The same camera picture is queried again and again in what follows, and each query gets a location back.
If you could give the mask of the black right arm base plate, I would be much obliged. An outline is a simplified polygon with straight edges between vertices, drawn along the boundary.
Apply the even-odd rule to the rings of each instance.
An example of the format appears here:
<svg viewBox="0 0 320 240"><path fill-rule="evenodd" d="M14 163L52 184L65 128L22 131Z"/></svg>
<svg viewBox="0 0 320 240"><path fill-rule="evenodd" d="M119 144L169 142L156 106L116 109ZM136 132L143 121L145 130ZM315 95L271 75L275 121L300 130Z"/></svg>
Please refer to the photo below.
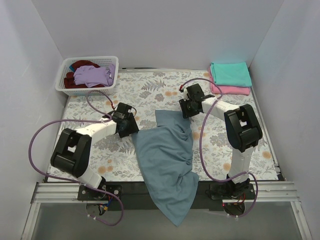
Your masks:
<svg viewBox="0 0 320 240"><path fill-rule="evenodd" d="M249 181L242 183L213 182L205 191L207 196L212 200L253 200L256 196L254 186Z"/></svg>

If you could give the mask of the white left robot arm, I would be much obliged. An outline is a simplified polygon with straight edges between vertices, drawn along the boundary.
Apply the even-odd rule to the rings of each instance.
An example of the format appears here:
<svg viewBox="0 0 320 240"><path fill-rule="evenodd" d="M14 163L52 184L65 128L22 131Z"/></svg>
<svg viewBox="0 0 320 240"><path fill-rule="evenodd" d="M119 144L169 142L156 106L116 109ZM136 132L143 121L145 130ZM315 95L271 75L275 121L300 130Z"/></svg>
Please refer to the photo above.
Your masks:
<svg viewBox="0 0 320 240"><path fill-rule="evenodd" d="M132 106L121 102L111 113L111 118L105 115L97 123L77 130L65 128L57 141L50 164L89 187L101 189L105 180L90 167L91 147L111 135L118 134L124 138L137 133L139 128L132 109Z"/></svg>

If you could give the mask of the blue-grey t-shirt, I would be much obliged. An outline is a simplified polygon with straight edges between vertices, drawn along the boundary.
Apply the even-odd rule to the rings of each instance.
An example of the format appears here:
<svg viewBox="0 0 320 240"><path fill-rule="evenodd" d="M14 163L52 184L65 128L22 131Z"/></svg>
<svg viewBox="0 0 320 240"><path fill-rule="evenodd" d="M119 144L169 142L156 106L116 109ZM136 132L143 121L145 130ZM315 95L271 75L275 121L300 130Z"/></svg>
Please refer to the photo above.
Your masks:
<svg viewBox="0 0 320 240"><path fill-rule="evenodd" d="M191 122L182 112L156 110L157 126L132 135L138 166L153 203L175 225L188 214L199 175L193 172Z"/></svg>

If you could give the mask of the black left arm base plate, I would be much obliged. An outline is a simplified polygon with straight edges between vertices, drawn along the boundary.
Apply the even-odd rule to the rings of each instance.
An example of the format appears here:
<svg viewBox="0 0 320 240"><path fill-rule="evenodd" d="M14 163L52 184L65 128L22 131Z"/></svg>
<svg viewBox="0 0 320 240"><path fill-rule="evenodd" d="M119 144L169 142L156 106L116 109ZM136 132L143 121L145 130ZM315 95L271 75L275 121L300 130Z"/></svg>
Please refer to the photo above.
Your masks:
<svg viewBox="0 0 320 240"><path fill-rule="evenodd" d="M98 187L99 190L89 188L85 185L80 185L77 200L78 201L108 201L112 197L105 192L109 192L118 198L121 198L122 185L120 184L104 184Z"/></svg>

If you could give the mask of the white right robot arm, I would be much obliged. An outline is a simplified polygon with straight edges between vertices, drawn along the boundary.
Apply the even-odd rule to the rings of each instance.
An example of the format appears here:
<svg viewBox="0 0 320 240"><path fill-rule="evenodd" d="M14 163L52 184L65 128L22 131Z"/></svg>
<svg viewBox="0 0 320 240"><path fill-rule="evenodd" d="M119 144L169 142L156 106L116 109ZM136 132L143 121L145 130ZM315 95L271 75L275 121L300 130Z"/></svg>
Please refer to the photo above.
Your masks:
<svg viewBox="0 0 320 240"><path fill-rule="evenodd" d="M238 186L249 182L250 176L254 177L249 171L252 154L263 137L263 131L253 107L249 104L235 105L222 101L222 93L219 97L212 94L205 95L198 83L186 88L182 84L179 91L183 93L183 99L179 100L183 118L205 114L199 137L200 162L205 174L218 183L232 182L233 185ZM210 115L224 121L227 139L232 147L230 170L226 179L214 178L205 166L203 134Z"/></svg>

